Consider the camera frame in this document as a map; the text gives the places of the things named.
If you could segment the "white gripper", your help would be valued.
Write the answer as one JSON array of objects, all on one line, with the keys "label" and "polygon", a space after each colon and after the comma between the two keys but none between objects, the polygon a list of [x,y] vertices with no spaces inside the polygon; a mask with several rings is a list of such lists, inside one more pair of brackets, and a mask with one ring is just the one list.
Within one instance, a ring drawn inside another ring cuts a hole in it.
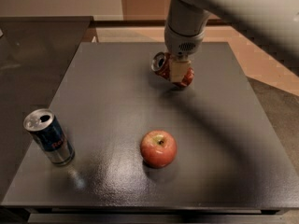
[{"label": "white gripper", "polygon": [[[180,35],[173,31],[167,24],[164,29],[164,42],[168,52],[175,57],[188,57],[194,54],[200,47],[205,32],[198,35]],[[170,81],[181,82],[191,66],[191,61],[170,61]]]}]

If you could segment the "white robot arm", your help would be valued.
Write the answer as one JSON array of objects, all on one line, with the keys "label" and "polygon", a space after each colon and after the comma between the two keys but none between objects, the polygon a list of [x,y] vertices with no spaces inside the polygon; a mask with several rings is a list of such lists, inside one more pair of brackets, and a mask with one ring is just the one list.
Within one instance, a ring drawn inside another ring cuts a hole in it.
[{"label": "white robot arm", "polygon": [[164,32],[168,51],[177,57],[195,53],[211,14],[298,72],[299,0],[171,0]]}]

